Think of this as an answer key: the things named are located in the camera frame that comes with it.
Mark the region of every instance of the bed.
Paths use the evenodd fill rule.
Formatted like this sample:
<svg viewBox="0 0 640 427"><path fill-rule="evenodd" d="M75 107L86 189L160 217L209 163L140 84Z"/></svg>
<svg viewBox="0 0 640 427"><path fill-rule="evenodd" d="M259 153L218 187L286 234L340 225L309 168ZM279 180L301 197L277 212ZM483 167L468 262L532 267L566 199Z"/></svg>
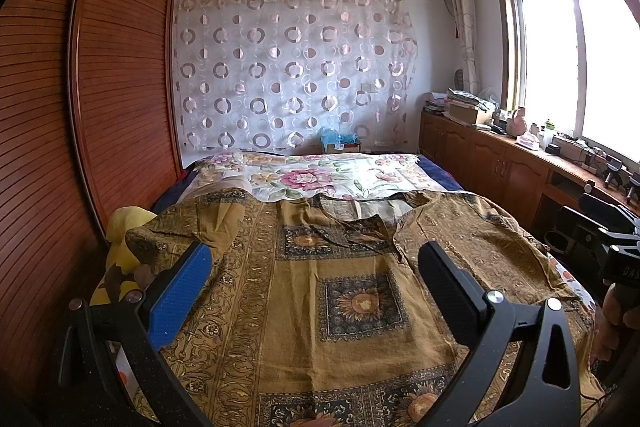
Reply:
<svg viewBox="0 0 640 427"><path fill-rule="evenodd" d="M163 204L176 203L126 243L155 271L193 239L212 250L210 283L162 353L215 425L414 425L466 355L415 276L431 239L485 288L561 299L583 407L601 395L588 364L593 299L513 217L428 159L225 152L180 183ZM140 393L134 402L153 418Z"/></svg>

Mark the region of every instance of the wooden window frame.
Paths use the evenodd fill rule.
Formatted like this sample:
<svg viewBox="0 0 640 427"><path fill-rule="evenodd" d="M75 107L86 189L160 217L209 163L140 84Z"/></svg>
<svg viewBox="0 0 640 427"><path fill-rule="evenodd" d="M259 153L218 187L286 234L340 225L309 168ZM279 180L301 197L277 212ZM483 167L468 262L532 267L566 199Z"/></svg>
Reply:
<svg viewBox="0 0 640 427"><path fill-rule="evenodd" d="M502 24L502 91L500 108L514 110L520 98L519 78L523 64L520 61L519 24L515 0L499 0Z"/></svg>

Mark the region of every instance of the window pane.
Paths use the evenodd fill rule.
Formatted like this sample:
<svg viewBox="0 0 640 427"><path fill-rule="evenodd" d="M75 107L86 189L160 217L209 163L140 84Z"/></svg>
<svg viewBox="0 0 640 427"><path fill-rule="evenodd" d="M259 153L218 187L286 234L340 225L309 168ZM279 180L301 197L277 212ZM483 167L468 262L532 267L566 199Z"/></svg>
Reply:
<svg viewBox="0 0 640 427"><path fill-rule="evenodd" d="M527 73L524 105L527 123L559 131L575 127L578 103L578 50L572 0L522 0Z"/></svg>
<svg viewBox="0 0 640 427"><path fill-rule="evenodd" d="M580 0L587 46L582 135L640 161L640 29L624 0Z"/></svg>

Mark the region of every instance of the blue gripper pad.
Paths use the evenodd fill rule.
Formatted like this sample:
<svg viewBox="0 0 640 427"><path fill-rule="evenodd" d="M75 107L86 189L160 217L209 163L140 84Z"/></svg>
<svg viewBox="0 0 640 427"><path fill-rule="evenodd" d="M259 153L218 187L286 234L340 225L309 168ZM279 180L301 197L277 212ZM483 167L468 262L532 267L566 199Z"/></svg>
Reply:
<svg viewBox="0 0 640 427"><path fill-rule="evenodd" d="M149 311L147 336L156 351L174 341L211 274L211 264L209 247L200 243Z"/></svg>

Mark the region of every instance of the sheer curtain with circles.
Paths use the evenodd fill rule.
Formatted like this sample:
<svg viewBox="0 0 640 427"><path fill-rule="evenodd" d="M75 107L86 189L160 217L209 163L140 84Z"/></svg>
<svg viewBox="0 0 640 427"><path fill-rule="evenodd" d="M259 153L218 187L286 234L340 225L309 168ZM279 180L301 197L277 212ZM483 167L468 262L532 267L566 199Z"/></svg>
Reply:
<svg viewBox="0 0 640 427"><path fill-rule="evenodd" d="M295 149L328 126L405 142L417 42L399 0L178 0L174 103L185 150Z"/></svg>

